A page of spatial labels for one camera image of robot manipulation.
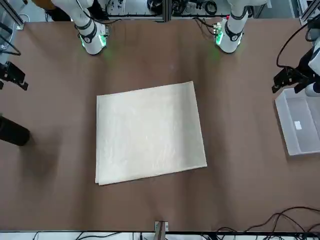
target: black wire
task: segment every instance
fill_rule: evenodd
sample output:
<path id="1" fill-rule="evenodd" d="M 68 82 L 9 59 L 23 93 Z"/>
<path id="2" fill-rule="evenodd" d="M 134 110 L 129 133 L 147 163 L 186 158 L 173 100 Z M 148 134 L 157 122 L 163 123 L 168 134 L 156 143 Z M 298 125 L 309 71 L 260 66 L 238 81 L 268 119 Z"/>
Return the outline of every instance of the black wire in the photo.
<path id="1" fill-rule="evenodd" d="M 36 239 L 36 236 L 38 235 L 38 231 L 35 233 L 35 235 L 33 236 L 32 240 L 35 240 Z"/>
<path id="2" fill-rule="evenodd" d="M 79 236 L 77 236 L 76 237 L 76 239 L 75 240 L 78 240 L 81 236 L 82 236 L 82 234 L 84 234 L 85 232 L 83 231 L 83 232 L 81 232 L 80 234 L 79 234 Z"/>
<path id="3" fill-rule="evenodd" d="M 206 23 L 206 21 L 201 20 L 199 17 L 194 17 L 193 19 L 200 21 L 203 25 L 207 26 L 208 28 L 214 28 L 213 25 Z"/>
<path id="4" fill-rule="evenodd" d="M 297 31 L 294 32 L 294 34 L 292 34 L 291 37 L 289 37 L 289 39 L 285 42 L 285 44 L 283 45 L 283 47 L 281 48 L 277 58 L 276 58 L 276 65 L 279 68 L 290 68 L 290 69 L 295 69 L 293 67 L 290 66 L 286 66 L 286 65 L 280 65 L 279 64 L 279 58 L 280 55 L 282 54 L 282 52 L 284 51 L 284 49 L 286 48 L 286 46 L 288 45 L 288 43 L 294 38 L 295 35 L 297 35 L 297 33 L 299 33 L 302 29 L 304 29 L 308 24 L 313 23 L 314 21 L 316 21 L 318 18 L 320 17 L 320 14 L 318 14 L 317 16 L 315 16 L 314 18 L 312 18 L 309 22 L 305 23 L 304 25 L 302 25 Z"/>
<path id="5" fill-rule="evenodd" d="M 78 238 L 77 240 L 82 240 L 82 239 L 87 239 L 87 238 L 99 238 L 99 239 L 103 239 L 103 238 L 107 238 L 107 237 L 110 237 L 110 236 L 113 236 L 113 235 L 116 235 L 116 234 L 120 234 L 120 233 L 121 233 L 121 232 L 114 232 L 114 233 L 111 233 L 111 234 L 106 235 L 106 236 L 88 235 L 88 236 L 80 237 L 80 238 Z"/>
<path id="6" fill-rule="evenodd" d="M 214 35 L 214 31 L 210 31 L 210 29 L 209 29 L 209 27 L 208 27 L 207 25 L 206 25 L 205 27 L 206 27 L 206 29 L 208 30 L 208 32 L 209 32 L 211 35 Z"/>
<path id="7" fill-rule="evenodd" d="M 21 52 L 11 44 L 11 42 L 9 42 L 7 39 L 5 39 L 1 34 L 0 34 L 0 38 L 2 40 L 4 40 L 7 44 L 9 44 L 14 50 L 16 50 L 17 52 L 12 52 L 12 51 L 5 51 L 5 50 L 1 50 L 0 51 L 0 54 L 11 54 L 11 55 L 16 55 L 16 56 L 20 56 L 21 55 Z"/>
<path id="8" fill-rule="evenodd" d="M 208 36 L 207 34 L 205 34 L 203 28 L 202 28 L 202 23 L 201 25 L 199 24 L 199 22 L 195 19 L 195 23 L 197 24 L 197 26 L 199 27 L 200 31 L 201 31 L 201 34 L 203 36 L 203 38 L 207 39 L 207 40 L 212 40 L 212 37 L 211 36 Z"/>
<path id="9" fill-rule="evenodd" d="M 88 14 L 86 13 L 86 11 L 82 8 L 82 6 L 79 4 L 79 1 L 78 1 L 78 0 L 75 0 L 75 1 L 76 1 L 76 3 L 78 4 L 79 8 L 81 8 L 81 10 L 83 11 L 83 13 L 84 13 L 88 18 L 92 19 L 93 21 L 95 21 L 95 22 L 97 22 L 97 23 L 99 23 L 99 24 L 111 25 L 111 24 L 114 24 L 115 22 L 121 20 L 121 19 L 116 19 L 116 20 L 110 21 L 110 22 L 102 22 L 102 21 L 100 21 L 100 20 L 98 20 L 98 19 L 95 19 L 94 17 L 88 15 Z"/>
<path id="10" fill-rule="evenodd" d="M 307 232 L 310 232 L 312 229 L 314 229 L 314 228 L 316 228 L 316 227 L 318 227 L 318 226 L 320 226 L 320 223 L 316 223 L 316 224 L 312 225 L 312 226 L 307 230 Z"/>
<path id="11" fill-rule="evenodd" d="M 314 41 L 316 41 L 318 38 L 316 37 L 316 38 L 308 38 L 308 34 L 310 33 L 310 30 L 311 30 L 311 28 L 309 28 L 307 31 L 306 31 L 306 33 L 305 33 L 305 40 L 307 41 L 307 42 L 314 42 Z"/>
<path id="12" fill-rule="evenodd" d="M 264 5 L 262 6 L 261 11 L 259 12 L 258 16 L 256 16 L 256 19 L 258 19 L 258 18 L 260 17 L 260 15 L 261 15 L 261 13 L 262 13 L 262 11 L 263 11 L 263 9 L 265 8 L 266 5 L 267 5 L 267 4 L 264 4 Z"/>

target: plastic bin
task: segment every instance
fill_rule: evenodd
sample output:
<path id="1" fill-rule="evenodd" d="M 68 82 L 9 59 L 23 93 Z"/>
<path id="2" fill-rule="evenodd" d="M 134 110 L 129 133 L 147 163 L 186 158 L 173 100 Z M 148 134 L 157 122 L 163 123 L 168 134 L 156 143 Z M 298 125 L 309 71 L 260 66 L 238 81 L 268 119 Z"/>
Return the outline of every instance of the plastic bin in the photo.
<path id="1" fill-rule="evenodd" d="M 289 155 L 320 153 L 320 97 L 286 88 L 275 105 Z"/>

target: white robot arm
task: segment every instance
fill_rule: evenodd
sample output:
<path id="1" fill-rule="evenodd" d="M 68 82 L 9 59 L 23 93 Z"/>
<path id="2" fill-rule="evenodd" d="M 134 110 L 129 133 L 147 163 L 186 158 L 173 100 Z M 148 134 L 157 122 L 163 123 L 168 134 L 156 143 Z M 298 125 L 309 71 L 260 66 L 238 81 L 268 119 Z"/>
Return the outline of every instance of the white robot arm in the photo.
<path id="1" fill-rule="evenodd" d="M 216 26 L 218 31 L 215 43 L 225 53 L 233 53 L 240 44 L 246 21 L 247 6 L 259 6 L 268 0 L 228 0 L 231 13 Z"/>
<path id="2" fill-rule="evenodd" d="M 91 7 L 93 2 L 94 0 L 52 0 L 54 5 L 65 11 L 74 21 L 85 50 L 96 55 L 106 46 L 106 26 L 88 17 L 90 12 L 87 8 Z"/>
<path id="3" fill-rule="evenodd" d="M 278 56 L 277 65 L 278 67 L 281 67 L 282 70 L 273 78 L 273 93 L 276 93 L 279 89 L 285 86 L 295 85 L 295 93 L 305 90 L 305 94 L 309 97 L 320 97 L 320 15 L 308 20 L 309 16 L 318 8 L 319 3 L 320 1 L 318 0 L 314 0 L 311 3 L 300 18 L 301 22 L 305 24 L 289 38 L 282 47 L 279 55 L 288 42 L 305 27 L 309 28 L 305 39 L 309 42 L 313 42 L 313 47 L 304 56 L 302 56 L 297 67 L 279 65 Z M 308 38 L 309 31 L 314 31 L 312 39 Z"/>

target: brown table surface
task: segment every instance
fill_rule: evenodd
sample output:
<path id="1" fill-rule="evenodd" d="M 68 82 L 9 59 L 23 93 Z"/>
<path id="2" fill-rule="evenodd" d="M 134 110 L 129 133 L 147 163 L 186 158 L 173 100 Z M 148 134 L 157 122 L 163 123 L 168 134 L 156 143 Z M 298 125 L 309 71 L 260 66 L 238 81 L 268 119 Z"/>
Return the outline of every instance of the brown table surface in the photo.
<path id="1" fill-rule="evenodd" d="M 288 157 L 271 86 L 296 19 L 249 20 L 235 54 L 223 54 L 194 20 L 121 21 L 108 49 L 88 55 L 70 22 L 27 23 L 11 60 L 27 91 L 7 83 L 3 115 L 25 127 L 25 147 L 0 142 L 1 230 L 237 230 L 292 206 L 320 208 L 320 157 Z M 292 66 L 304 32 L 281 58 Z M 96 95 L 194 81 L 208 167 L 98 186 Z M 289 213 L 303 226 L 320 222 Z M 257 229 L 270 231 L 271 225 Z M 279 231 L 295 231 L 281 220 Z"/>

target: metal frame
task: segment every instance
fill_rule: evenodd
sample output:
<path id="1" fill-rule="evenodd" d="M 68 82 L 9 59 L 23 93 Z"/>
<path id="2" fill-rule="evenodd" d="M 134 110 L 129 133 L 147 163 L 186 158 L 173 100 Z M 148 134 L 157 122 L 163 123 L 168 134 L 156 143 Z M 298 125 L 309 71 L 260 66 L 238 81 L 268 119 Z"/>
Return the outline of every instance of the metal frame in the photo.
<path id="1" fill-rule="evenodd" d="M 314 11 L 319 7 L 320 5 L 320 0 L 313 0 L 312 3 L 305 9 L 306 5 L 304 4 L 305 2 L 301 2 L 301 0 L 298 1 L 302 16 L 300 18 L 301 24 L 305 24 L 309 17 L 314 13 Z"/>
<path id="2" fill-rule="evenodd" d="M 0 0 L 0 5 L 4 8 L 4 10 L 9 14 L 9 16 L 15 21 L 15 23 L 22 27 L 24 25 L 24 21 L 21 19 L 19 14 L 13 9 L 10 3 L 7 0 Z"/>
<path id="3" fill-rule="evenodd" d="M 103 230 L 32 230 L 32 231 L 0 231 L 0 233 L 74 233 L 74 232 L 87 232 L 87 233 L 114 233 L 116 231 L 103 231 Z M 154 233 L 155 231 L 121 231 L 121 233 Z M 248 232 L 233 232 L 233 231 L 167 231 L 166 235 L 206 235 L 212 240 L 218 240 L 218 236 L 282 236 L 282 237 L 300 237 L 302 234 L 307 238 L 312 238 L 314 234 L 312 232 L 287 232 L 287 231 L 248 231 Z"/>

